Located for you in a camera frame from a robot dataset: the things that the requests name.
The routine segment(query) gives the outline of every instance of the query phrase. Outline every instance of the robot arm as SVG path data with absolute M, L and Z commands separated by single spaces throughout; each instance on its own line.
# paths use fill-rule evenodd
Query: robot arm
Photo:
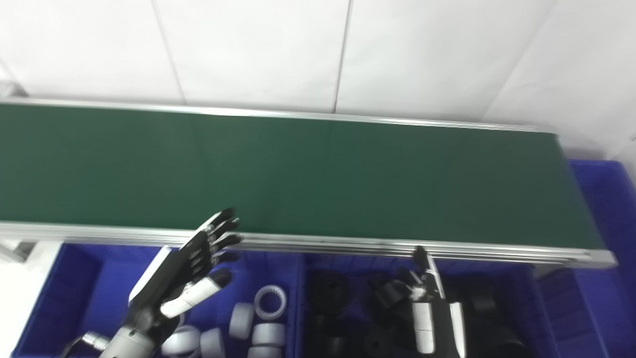
M 422 276 L 410 272 L 414 283 L 411 305 L 418 352 L 427 357 L 465 358 L 461 304 L 446 300 L 439 271 L 423 247 L 415 249 L 413 259 L 424 272 Z
M 175 331 L 179 315 L 220 291 L 232 280 L 228 268 L 210 270 L 221 262 L 235 261 L 238 255 L 220 252 L 241 241 L 226 232 L 239 220 L 233 209 L 225 209 L 206 220 L 178 250 L 163 247 L 152 260 L 129 296 L 128 312 L 110 341 L 93 332 L 73 341 L 82 341 L 101 350 L 100 358 L 148 358 Z

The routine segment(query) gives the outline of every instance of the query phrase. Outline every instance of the black part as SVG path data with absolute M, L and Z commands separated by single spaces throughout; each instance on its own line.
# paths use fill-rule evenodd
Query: black part
M 347 309 L 352 292 L 344 275 L 321 271 L 310 275 L 307 298 L 316 313 L 335 317 Z
M 371 326 L 361 342 L 361 357 L 389 358 L 393 353 L 393 339 L 390 332 L 379 326 Z
M 310 315 L 305 331 L 305 355 L 309 357 L 348 357 L 349 330 L 341 320 Z
M 207 276 L 221 288 L 227 286 L 232 281 L 232 271 L 228 268 L 220 268 Z
M 530 350 L 510 328 L 491 326 L 480 339 L 483 355 L 493 358 L 530 358 Z

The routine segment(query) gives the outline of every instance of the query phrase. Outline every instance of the white cylindrical part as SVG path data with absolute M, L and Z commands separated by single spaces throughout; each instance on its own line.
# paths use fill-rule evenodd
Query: white cylindrical part
M 274 294 L 280 299 L 280 306 L 273 312 L 267 312 L 261 306 L 261 300 L 266 294 Z M 254 297 L 254 311 L 263 320 L 279 319 L 285 312 L 285 308 L 287 308 L 287 295 L 285 295 L 285 291 L 280 286 L 267 285 L 258 290 Z
M 220 328 L 213 328 L 201 334 L 201 356 L 202 358 L 225 358 Z
M 217 286 L 209 277 L 203 278 L 184 290 L 181 296 L 162 304 L 161 313 L 171 319 L 188 311 L 220 290 L 221 287 Z
M 413 325 L 418 352 L 423 354 L 435 352 L 435 335 L 430 303 L 413 303 Z
M 247 351 L 247 358 L 281 358 L 282 350 L 278 347 L 252 347 Z
M 261 323 L 254 326 L 253 345 L 282 347 L 285 345 L 285 325 L 280 323 Z
M 252 329 L 254 319 L 254 305 L 251 303 L 237 303 L 230 318 L 230 337 L 246 340 Z
M 161 345 L 161 353 L 166 356 L 183 355 L 197 351 L 201 344 L 201 332 L 193 326 L 181 326 Z

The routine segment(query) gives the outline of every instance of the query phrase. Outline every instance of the blue plastic bin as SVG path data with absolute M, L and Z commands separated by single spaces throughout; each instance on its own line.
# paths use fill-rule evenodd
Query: blue plastic bin
M 64 345 L 87 330 L 112 335 L 127 308 L 128 293 L 158 248 L 65 244 L 53 265 L 14 357 L 55 357 Z M 306 255 L 274 252 L 242 252 L 230 264 L 234 281 L 195 307 L 188 323 L 206 330 L 220 327 L 228 357 L 245 357 L 251 341 L 227 336 L 233 305 L 251 302 L 267 284 L 280 285 L 290 300 L 280 322 L 287 324 L 285 357 L 302 357 L 305 277 L 308 271 L 330 269 L 344 273 L 355 298 L 344 313 L 345 321 L 368 322 L 364 300 L 369 294 L 370 273 L 394 273 L 398 265 L 412 266 L 410 259 L 357 255 Z M 509 323 L 535 352 L 537 358 L 556 358 L 556 347 L 531 266 L 500 262 L 438 261 L 445 275 L 488 273 L 506 303 Z M 80 350 L 80 356 L 95 352 Z
M 570 161 L 619 266 L 563 269 L 539 281 L 561 358 L 636 356 L 636 195 L 615 161 Z
M 156 247 L 62 245 L 13 356 L 57 357 L 66 343 L 89 330 L 112 336 L 127 310 L 128 294 L 157 251 Z M 227 356 L 246 357 L 251 339 L 228 337 L 234 304 L 253 302 L 264 285 L 279 285 L 290 300 L 276 322 L 286 323 L 285 356 L 294 357 L 302 255 L 243 252 L 232 271 L 232 284 L 194 307 L 186 323 L 201 331 L 221 327 Z M 254 324 L 260 322 L 254 316 Z M 96 353 L 80 350 L 79 355 Z

